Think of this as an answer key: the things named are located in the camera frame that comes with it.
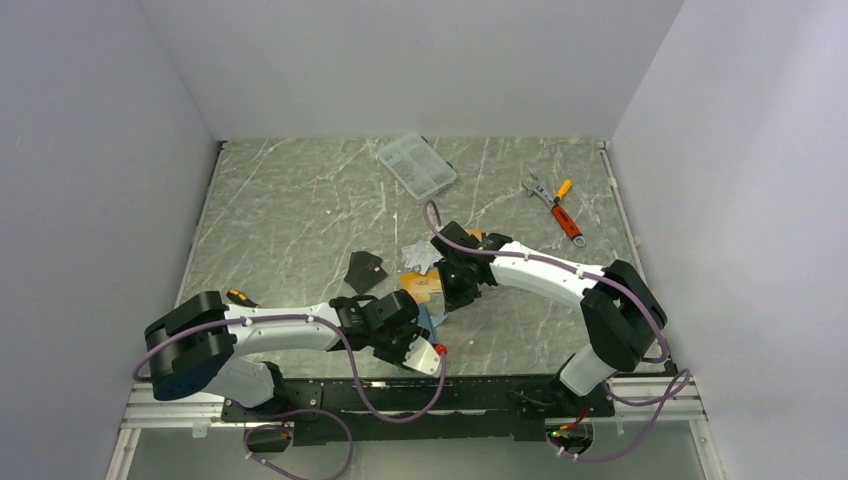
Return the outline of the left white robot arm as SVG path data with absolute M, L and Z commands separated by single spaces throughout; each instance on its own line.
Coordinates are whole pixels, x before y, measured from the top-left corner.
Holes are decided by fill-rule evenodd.
M 298 308 L 262 308 L 247 299 L 201 292 L 151 323 L 141 366 L 158 401 L 210 393 L 272 420 L 287 406 L 282 373 L 271 362 L 252 362 L 253 354 L 310 350 L 370 349 L 393 366 L 437 377 L 443 355 L 418 322 L 419 306 L 404 290 L 381 298 L 336 297 Z

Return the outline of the blue card holder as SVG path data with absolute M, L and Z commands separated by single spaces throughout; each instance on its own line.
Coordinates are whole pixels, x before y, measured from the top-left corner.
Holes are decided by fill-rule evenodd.
M 436 345 L 439 343 L 437 328 L 447 319 L 446 312 L 431 314 L 424 304 L 419 304 L 419 312 L 416 324 L 428 332 L 428 341 Z

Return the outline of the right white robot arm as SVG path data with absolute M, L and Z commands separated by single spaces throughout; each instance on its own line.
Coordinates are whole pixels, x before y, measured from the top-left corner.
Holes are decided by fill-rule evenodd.
M 507 286 L 564 304 L 581 314 L 587 346 L 558 370 L 551 388 L 557 411 L 574 415 L 590 393 L 615 373 L 628 373 L 648 361 L 654 344 L 668 355 L 661 335 L 667 315 L 635 267 L 623 260 L 608 266 L 575 263 L 533 250 L 509 236 L 477 240 L 450 222 L 430 240 L 441 254 L 437 266 L 448 309 L 479 298 L 479 287 Z

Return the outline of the silver credit card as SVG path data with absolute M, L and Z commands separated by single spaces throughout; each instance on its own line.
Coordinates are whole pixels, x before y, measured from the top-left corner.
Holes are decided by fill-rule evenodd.
M 442 255 L 428 241 L 418 241 L 401 249 L 404 266 L 415 273 L 426 275 Z

